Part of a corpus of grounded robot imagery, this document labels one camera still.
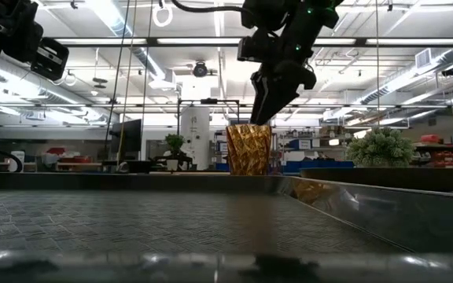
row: gold vase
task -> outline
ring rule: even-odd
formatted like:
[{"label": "gold vase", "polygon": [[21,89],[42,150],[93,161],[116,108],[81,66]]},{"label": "gold vase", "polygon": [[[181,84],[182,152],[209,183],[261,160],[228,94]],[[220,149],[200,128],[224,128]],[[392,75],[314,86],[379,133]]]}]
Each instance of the gold vase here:
[{"label": "gold vase", "polygon": [[269,126],[235,125],[226,129],[228,161],[232,175],[265,175],[271,152]]}]

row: blue bin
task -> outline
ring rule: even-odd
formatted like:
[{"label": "blue bin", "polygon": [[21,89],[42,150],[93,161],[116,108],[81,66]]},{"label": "blue bin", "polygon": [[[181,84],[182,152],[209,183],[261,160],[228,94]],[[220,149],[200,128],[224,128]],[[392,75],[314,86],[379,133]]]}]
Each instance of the blue bin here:
[{"label": "blue bin", "polygon": [[216,164],[216,170],[229,172],[230,166],[228,166],[228,164]]},{"label": "blue bin", "polygon": [[300,172],[301,162],[300,161],[287,161],[286,165],[282,167],[285,173],[298,173]]}]

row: ceiling beam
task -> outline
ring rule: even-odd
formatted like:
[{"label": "ceiling beam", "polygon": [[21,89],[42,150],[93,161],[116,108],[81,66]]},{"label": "ceiling beam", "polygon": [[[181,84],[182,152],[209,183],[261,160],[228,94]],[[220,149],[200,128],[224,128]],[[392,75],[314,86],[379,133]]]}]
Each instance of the ceiling beam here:
[{"label": "ceiling beam", "polygon": [[[97,47],[131,47],[131,39],[118,38],[54,38],[68,48]],[[238,47],[239,37],[150,37],[134,38],[133,47]],[[380,48],[453,48],[453,38],[420,38],[420,37],[381,37],[378,39]],[[375,48],[376,38],[372,37],[320,37],[313,47],[354,47]]]}]

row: table surface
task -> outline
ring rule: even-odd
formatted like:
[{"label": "table surface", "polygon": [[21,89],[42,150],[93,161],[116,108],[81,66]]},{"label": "table surface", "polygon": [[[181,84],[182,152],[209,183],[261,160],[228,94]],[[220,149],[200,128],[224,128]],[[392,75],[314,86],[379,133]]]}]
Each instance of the table surface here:
[{"label": "table surface", "polygon": [[20,189],[0,191],[0,250],[400,251],[290,197]]}]

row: green plant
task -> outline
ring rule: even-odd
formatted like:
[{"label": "green plant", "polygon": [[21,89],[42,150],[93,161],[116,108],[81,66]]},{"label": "green plant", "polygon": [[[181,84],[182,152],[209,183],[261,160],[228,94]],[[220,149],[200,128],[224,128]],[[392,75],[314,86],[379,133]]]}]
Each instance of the green plant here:
[{"label": "green plant", "polygon": [[168,134],[165,137],[165,141],[171,148],[171,153],[176,155],[181,151],[181,147],[185,143],[185,138],[178,134]]},{"label": "green plant", "polygon": [[374,128],[364,138],[354,138],[347,148],[347,158],[361,167],[407,167],[413,155],[411,141],[388,127]]}]

